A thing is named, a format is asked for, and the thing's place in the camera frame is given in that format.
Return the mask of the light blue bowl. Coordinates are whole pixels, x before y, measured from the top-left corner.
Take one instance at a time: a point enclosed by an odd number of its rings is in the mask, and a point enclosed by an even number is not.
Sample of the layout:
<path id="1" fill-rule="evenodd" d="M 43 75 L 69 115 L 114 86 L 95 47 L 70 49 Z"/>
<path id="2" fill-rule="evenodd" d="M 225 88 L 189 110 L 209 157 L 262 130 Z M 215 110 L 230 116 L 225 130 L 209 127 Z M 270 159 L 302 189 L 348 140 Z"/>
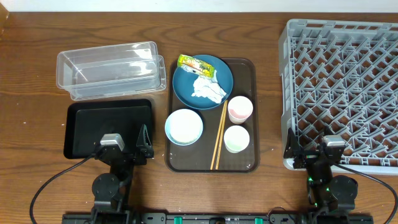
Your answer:
<path id="1" fill-rule="evenodd" d="M 180 109 L 172 112 L 165 122 L 167 138 L 178 146 L 187 146 L 199 140 L 203 121 L 193 110 Z"/>

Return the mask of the white cup green inside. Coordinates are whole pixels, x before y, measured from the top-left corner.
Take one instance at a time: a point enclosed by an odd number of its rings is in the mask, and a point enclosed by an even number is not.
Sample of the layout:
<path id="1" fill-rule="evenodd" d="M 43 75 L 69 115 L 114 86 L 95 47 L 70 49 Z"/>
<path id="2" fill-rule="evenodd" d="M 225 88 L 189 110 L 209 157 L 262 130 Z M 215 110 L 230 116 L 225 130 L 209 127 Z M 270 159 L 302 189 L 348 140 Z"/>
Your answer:
<path id="1" fill-rule="evenodd" d="M 242 126 L 231 126 L 224 132 L 224 144 L 231 153 L 239 153 L 245 150 L 250 142 L 248 131 Z"/>

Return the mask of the white cup pink inside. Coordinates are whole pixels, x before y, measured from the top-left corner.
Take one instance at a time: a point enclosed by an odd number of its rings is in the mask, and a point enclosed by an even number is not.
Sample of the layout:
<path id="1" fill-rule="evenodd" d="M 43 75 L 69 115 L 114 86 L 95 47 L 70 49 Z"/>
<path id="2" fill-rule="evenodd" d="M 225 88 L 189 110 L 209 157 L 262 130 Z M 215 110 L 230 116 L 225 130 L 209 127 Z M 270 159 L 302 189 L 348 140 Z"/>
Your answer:
<path id="1" fill-rule="evenodd" d="M 234 124 L 244 123 L 253 112 L 253 104 L 245 96 L 235 96 L 228 103 L 229 120 Z"/>

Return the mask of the dark blue round plate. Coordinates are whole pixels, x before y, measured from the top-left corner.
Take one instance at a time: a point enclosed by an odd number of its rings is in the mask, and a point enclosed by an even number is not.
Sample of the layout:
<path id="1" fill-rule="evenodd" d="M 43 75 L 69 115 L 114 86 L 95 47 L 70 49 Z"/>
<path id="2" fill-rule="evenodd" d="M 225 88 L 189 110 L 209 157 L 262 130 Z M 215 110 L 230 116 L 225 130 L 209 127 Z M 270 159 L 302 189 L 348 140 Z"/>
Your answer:
<path id="1" fill-rule="evenodd" d="M 194 58 L 205 61 L 216 69 L 216 79 L 219 86 L 226 92 L 220 103 L 215 103 L 205 97 L 192 96 L 194 93 L 194 81 L 198 75 L 188 73 L 182 68 L 176 68 L 172 78 L 172 85 L 177 98 L 185 105 L 197 109 L 208 110 L 222 104 L 231 94 L 234 85 L 234 78 L 231 69 L 220 58 L 212 55 L 194 55 Z"/>

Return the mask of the wooden chopstick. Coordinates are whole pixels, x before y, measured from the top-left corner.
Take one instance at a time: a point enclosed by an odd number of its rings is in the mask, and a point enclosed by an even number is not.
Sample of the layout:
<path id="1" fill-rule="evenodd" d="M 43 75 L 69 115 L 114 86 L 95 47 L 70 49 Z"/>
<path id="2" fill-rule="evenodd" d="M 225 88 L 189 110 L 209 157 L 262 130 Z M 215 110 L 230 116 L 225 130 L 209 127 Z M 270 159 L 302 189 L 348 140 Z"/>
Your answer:
<path id="1" fill-rule="evenodd" d="M 217 158 L 216 158 L 216 164 L 215 164 L 215 169 L 218 170 L 219 165 L 220 165 L 220 157 L 221 157 L 221 143 L 223 141 L 223 133 L 224 133 L 224 126 L 225 126 L 225 120 L 226 120 L 226 113 L 228 109 L 228 100 L 225 101 L 224 103 L 224 108 L 223 108 L 223 117 L 221 120 L 221 129 L 220 129 L 220 136 L 218 138 L 218 148 L 217 148 Z"/>
<path id="2" fill-rule="evenodd" d="M 226 100 L 224 102 L 224 104 L 223 104 L 223 109 L 222 109 L 222 112 L 221 112 L 220 123 L 219 123 L 219 126 L 218 126 L 218 132 L 217 132 L 216 142 L 215 142 L 215 146 L 214 146 L 214 150 L 213 150 L 213 156 L 212 156 L 212 160 L 211 160 L 210 170 L 213 170 L 215 168 L 216 154 L 217 154 L 217 151 L 218 151 L 218 144 L 219 144 L 219 141 L 220 141 L 221 128 L 223 127 L 227 104 L 228 104 L 228 100 Z"/>

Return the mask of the white paper napkin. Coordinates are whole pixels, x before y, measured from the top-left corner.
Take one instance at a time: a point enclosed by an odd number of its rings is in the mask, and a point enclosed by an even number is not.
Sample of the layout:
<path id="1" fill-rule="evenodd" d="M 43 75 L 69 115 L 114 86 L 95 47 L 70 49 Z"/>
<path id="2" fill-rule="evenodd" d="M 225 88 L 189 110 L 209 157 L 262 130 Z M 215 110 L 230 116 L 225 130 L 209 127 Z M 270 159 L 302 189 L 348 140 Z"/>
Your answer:
<path id="1" fill-rule="evenodd" d="M 226 92 L 218 83 L 216 74 L 217 71 L 215 70 L 213 78 L 198 75 L 197 79 L 193 82 L 193 93 L 191 96 L 208 98 L 212 102 L 220 104 L 226 96 Z"/>

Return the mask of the yellow green snack wrapper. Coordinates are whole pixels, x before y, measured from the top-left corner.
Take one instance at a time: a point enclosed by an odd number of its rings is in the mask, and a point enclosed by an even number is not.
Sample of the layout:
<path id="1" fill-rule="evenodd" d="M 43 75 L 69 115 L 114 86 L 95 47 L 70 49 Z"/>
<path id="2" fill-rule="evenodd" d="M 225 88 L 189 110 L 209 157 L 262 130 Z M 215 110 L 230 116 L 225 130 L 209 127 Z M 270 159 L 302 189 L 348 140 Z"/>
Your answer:
<path id="1" fill-rule="evenodd" d="M 182 68 L 188 73 L 194 73 L 206 78 L 213 78 L 215 67 L 200 59 L 180 54 L 177 60 L 177 67 Z"/>

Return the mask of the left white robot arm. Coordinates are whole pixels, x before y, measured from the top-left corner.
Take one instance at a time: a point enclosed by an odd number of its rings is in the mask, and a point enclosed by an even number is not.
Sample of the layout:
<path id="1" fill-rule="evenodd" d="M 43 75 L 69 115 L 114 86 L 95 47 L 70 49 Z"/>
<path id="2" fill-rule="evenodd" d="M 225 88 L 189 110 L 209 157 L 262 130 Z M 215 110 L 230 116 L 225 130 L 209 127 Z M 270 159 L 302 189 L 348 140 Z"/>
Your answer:
<path id="1" fill-rule="evenodd" d="M 90 223 L 140 223 L 140 215 L 129 206 L 129 193 L 135 166 L 154 157 L 146 125 L 142 125 L 136 143 L 129 148 L 118 133 L 105 134 L 93 153 L 96 160 L 110 166 L 92 185 L 95 197 Z"/>

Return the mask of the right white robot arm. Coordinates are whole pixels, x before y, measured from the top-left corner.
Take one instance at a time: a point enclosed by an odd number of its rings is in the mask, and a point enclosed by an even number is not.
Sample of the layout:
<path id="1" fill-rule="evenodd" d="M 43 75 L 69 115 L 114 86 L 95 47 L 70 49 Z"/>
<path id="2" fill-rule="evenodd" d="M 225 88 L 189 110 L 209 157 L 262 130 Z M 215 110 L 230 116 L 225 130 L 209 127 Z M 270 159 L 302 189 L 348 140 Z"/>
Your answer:
<path id="1" fill-rule="evenodd" d="M 347 216 L 354 210 L 358 194 L 357 181 L 345 175 L 333 175 L 331 167 L 341 160 L 345 141 L 328 128 L 325 131 L 326 135 L 321 137 L 315 150 L 304 150 L 290 128 L 284 151 L 285 159 L 294 159 L 293 168 L 307 171 L 309 201 L 316 207 L 309 218 L 312 222 Z"/>

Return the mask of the black plastic waste tray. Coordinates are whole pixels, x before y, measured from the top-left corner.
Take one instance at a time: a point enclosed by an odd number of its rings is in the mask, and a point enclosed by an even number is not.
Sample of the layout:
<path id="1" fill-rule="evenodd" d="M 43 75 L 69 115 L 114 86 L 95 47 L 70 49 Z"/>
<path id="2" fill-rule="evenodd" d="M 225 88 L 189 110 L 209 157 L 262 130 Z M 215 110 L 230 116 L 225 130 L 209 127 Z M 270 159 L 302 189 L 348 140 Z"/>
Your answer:
<path id="1" fill-rule="evenodd" d="M 74 103 L 67 111 L 63 155 L 86 158 L 105 134 L 120 134 L 125 148 L 132 149 L 143 124 L 152 140 L 152 105 L 147 99 Z"/>

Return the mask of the clear plastic waste bin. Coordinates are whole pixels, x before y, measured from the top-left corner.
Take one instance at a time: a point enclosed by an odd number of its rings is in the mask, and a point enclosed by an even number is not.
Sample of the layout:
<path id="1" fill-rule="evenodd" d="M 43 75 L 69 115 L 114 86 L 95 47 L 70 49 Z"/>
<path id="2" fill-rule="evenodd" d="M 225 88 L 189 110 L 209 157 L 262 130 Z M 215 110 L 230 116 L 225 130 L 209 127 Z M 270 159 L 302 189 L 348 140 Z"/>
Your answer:
<path id="1" fill-rule="evenodd" d="M 56 85 L 74 101 L 163 91 L 164 58 L 153 41 L 68 50 L 57 55 Z"/>

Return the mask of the grey dishwasher rack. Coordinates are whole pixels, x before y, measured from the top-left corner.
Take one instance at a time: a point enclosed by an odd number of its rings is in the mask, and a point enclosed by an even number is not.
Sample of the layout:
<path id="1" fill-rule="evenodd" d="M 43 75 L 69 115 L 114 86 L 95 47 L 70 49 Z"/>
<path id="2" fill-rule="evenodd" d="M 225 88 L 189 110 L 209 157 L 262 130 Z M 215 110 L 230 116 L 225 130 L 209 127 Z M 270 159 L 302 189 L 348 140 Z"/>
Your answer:
<path id="1" fill-rule="evenodd" d="M 340 172 L 397 174 L 397 24 L 291 19 L 279 37 L 282 141 L 345 141 Z"/>

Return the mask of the brown plastic serving tray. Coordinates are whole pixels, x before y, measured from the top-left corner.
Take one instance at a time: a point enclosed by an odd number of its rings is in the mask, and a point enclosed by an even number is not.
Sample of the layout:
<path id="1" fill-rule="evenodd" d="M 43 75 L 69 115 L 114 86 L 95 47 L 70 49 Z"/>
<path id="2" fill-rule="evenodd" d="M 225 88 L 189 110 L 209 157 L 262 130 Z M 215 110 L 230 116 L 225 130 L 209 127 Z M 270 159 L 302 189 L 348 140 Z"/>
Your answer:
<path id="1" fill-rule="evenodd" d="M 210 170 L 213 150 L 216 142 L 222 106 L 208 110 L 197 110 L 183 104 L 175 95 L 172 78 L 177 64 L 172 64 L 170 76 L 171 87 L 169 94 L 168 112 L 180 109 L 190 109 L 198 113 L 203 121 L 203 132 L 195 143 L 187 146 L 178 146 L 167 140 L 165 145 L 165 163 L 174 172 L 240 172 L 254 171 L 260 163 L 259 131 L 257 118 L 256 71 L 254 64 L 245 58 L 222 58 L 231 69 L 234 85 L 227 100 L 235 96 L 245 96 L 254 106 L 252 115 L 243 123 L 248 131 L 250 142 L 248 147 L 236 154 L 228 152 L 226 147 L 221 148 L 220 165 L 218 170 Z"/>

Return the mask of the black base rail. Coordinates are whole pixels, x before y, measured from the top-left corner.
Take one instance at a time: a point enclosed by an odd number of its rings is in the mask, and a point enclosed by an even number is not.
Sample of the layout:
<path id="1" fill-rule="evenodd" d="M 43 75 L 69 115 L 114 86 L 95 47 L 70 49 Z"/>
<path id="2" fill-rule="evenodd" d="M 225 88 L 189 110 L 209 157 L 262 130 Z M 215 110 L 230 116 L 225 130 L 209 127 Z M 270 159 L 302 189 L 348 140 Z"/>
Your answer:
<path id="1" fill-rule="evenodd" d="M 289 224 L 311 223 L 303 215 L 286 213 L 270 215 L 182 215 L 165 213 L 144 213 L 139 217 L 131 215 L 99 214 L 97 217 L 88 214 L 65 214 L 62 224 L 89 223 L 136 223 L 136 224 Z"/>

